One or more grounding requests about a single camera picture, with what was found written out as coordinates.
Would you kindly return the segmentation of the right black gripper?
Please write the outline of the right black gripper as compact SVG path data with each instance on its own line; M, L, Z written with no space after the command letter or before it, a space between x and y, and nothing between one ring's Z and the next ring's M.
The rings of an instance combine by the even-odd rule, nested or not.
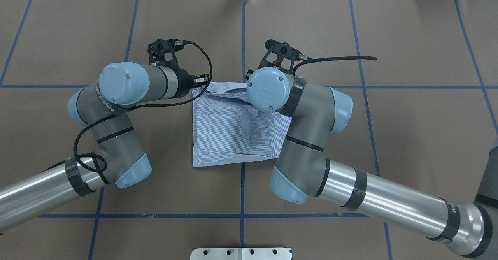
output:
M254 70L248 70L246 75L245 75L245 80L247 81L247 83L249 83L249 79L250 77L254 74Z

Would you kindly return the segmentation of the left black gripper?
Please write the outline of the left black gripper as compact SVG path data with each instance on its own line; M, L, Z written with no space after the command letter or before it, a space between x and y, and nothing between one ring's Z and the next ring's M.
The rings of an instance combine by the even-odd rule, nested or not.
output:
M188 74L188 72L184 69L179 69L177 72L177 98L185 97L187 93L194 88L207 85L209 77L209 74L201 74L200 76L196 76Z

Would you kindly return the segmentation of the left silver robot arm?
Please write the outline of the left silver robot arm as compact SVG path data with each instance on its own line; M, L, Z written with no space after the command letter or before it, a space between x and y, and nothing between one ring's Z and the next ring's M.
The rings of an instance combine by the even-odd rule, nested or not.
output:
M68 102L75 122L91 131L98 149L73 155L54 167L1 190L1 232L98 189L127 188L147 178L151 163L127 115L143 102L181 98L206 85L208 74L190 75L172 63L107 65L98 81Z

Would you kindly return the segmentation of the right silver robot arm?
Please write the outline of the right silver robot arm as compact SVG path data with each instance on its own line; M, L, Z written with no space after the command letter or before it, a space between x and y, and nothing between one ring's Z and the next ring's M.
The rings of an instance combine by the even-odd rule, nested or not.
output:
M329 135L351 118L347 94L275 67L249 70L246 79L253 106L291 118L269 183L276 196L297 204L318 197L416 232L463 258L497 259L496 144L474 201L454 203L325 157Z

